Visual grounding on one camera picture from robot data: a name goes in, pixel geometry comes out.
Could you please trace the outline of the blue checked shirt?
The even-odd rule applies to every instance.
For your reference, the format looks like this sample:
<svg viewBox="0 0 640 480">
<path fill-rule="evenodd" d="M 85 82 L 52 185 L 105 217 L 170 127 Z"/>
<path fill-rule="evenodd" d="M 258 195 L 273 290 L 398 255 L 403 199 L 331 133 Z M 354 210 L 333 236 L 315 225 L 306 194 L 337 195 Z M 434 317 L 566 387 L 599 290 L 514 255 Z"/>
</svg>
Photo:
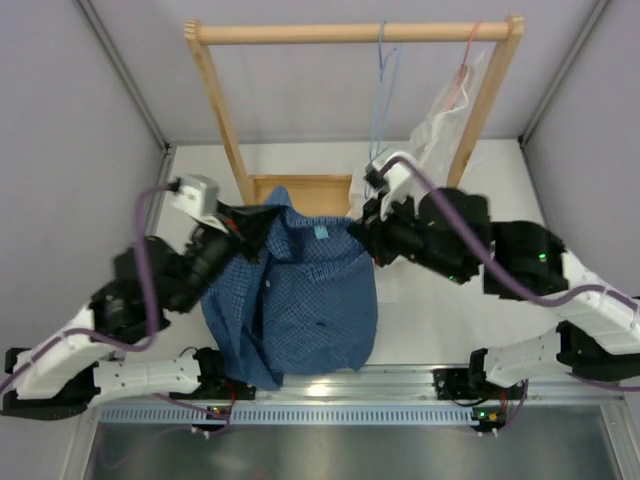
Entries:
<svg viewBox="0 0 640 480">
<path fill-rule="evenodd" d="M 251 264 L 235 257 L 201 308 L 228 377 L 277 390 L 287 375 L 362 368 L 375 343 L 374 265 L 345 217 L 307 217 L 288 191 L 266 201 L 279 215 Z"/>
</svg>

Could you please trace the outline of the blue wire hanger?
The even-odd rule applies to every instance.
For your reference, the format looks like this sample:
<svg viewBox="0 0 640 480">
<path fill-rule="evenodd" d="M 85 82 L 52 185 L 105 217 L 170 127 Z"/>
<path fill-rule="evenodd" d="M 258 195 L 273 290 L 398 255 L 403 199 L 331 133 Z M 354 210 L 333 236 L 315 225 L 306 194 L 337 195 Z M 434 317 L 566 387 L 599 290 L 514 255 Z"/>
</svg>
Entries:
<svg viewBox="0 0 640 480">
<path fill-rule="evenodd" d="M 388 49 L 383 47 L 386 40 L 386 26 L 387 21 L 383 20 L 380 23 L 377 38 L 378 80 L 369 132 L 369 162 L 377 158 L 382 151 L 382 141 L 402 53 L 402 45 L 399 43 Z"/>
</svg>

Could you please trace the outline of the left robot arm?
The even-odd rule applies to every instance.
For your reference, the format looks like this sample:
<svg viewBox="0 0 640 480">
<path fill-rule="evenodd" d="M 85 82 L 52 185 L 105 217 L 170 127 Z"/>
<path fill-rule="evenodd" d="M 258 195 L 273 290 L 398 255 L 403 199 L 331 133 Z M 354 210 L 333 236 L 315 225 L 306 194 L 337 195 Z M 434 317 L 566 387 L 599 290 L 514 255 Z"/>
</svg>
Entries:
<svg viewBox="0 0 640 480">
<path fill-rule="evenodd" d="M 170 327 L 166 313 L 189 313 L 234 259 L 260 260 L 279 206 L 221 204 L 199 220 L 183 252 L 158 236 L 144 236 L 113 260 L 114 278 L 59 332 L 31 349 L 5 354 L 1 413 L 63 420 L 128 397 L 165 394 L 171 400 L 226 400 L 239 384 L 210 347 L 150 363 L 113 360 L 117 350 L 149 348 Z"/>
</svg>

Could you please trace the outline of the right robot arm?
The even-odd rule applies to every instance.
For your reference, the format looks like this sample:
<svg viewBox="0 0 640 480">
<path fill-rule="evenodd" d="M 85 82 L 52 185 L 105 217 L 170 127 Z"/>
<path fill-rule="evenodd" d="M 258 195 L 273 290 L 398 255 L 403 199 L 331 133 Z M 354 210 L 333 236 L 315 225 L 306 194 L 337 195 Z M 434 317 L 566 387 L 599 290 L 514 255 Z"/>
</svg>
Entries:
<svg viewBox="0 0 640 480">
<path fill-rule="evenodd" d="M 488 296 L 554 312 L 557 324 L 543 334 L 471 353 L 465 384 L 478 397 L 555 374 L 602 386 L 639 374 L 638 300 L 602 281 L 545 227 L 492 220 L 481 195 L 438 188 L 398 201 L 383 192 L 348 231 L 379 267 L 403 257 L 458 285 L 481 276 Z"/>
</svg>

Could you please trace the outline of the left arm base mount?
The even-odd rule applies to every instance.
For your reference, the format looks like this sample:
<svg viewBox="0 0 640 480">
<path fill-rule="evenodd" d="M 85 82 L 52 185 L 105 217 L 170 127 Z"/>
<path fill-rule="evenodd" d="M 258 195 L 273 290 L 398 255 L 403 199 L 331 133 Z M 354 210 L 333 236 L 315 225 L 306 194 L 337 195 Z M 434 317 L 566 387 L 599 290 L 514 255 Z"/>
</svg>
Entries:
<svg viewBox="0 0 640 480">
<path fill-rule="evenodd" d="M 227 401 L 223 407 L 209 407 L 216 417 L 228 421 L 237 401 L 252 401 L 256 397 L 256 387 L 230 378 L 225 369 L 224 359 L 218 350 L 211 347 L 195 349 L 193 359 L 198 363 L 199 386 L 186 395 L 188 400 Z"/>
</svg>

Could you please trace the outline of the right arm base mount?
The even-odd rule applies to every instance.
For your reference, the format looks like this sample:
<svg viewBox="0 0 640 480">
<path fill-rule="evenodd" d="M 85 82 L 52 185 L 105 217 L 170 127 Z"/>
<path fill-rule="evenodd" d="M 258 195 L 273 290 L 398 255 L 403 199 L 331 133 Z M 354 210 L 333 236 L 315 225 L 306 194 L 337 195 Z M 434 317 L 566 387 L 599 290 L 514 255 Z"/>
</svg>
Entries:
<svg viewBox="0 0 640 480">
<path fill-rule="evenodd" d="M 466 367 L 447 367 L 432 371 L 438 400 L 461 406 L 479 406 L 489 400 L 509 400 L 509 389 L 490 383 L 484 370 L 486 348 L 475 350 Z"/>
</svg>

